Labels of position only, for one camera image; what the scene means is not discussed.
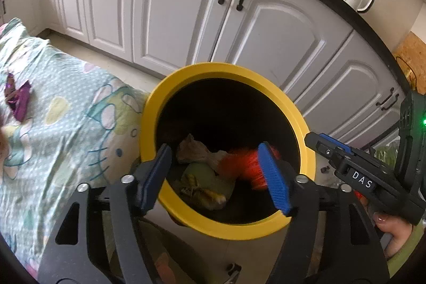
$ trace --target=fingernail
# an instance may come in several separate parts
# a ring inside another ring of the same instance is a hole
[[[374,212],[373,219],[377,224],[386,222],[388,216],[384,213]]]

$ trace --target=bedsheet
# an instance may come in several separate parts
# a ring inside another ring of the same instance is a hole
[[[148,93],[31,37],[18,19],[0,34],[0,93],[8,72],[31,83],[26,119],[0,97],[0,232],[37,278],[46,242],[77,185],[108,185],[139,158],[140,117]]]

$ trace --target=yellow trash bin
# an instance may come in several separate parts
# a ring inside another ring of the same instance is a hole
[[[256,148],[268,141],[297,172],[314,179],[315,153],[304,143],[308,132],[299,110],[269,80],[232,64],[199,63],[172,73],[149,96],[142,114],[141,159],[152,160],[163,142],[175,151],[189,133],[211,151]],[[232,206],[234,195],[239,202]],[[243,183],[236,184],[222,212],[196,212],[167,180],[158,198],[182,224],[227,240],[263,237],[290,221],[274,208],[267,190],[253,191]]]

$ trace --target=red object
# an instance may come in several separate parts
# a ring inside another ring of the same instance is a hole
[[[364,195],[362,195],[360,192],[357,192],[356,190],[354,190],[354,193],[358,200],[361,200],[361,198],[364,197]]]
[[[274,147],[271,148],[275,158],[281,159],[280,153]],[[264,190],[268,187],[255,149],[240,149],[224,156],[218,164],[218,171],[220,175],[228,178],[249,181],[253,190]]]

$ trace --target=wooden board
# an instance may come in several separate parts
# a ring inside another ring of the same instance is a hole
[[[410,32],[392,54],[412,86],[426,94],[426,44]]]

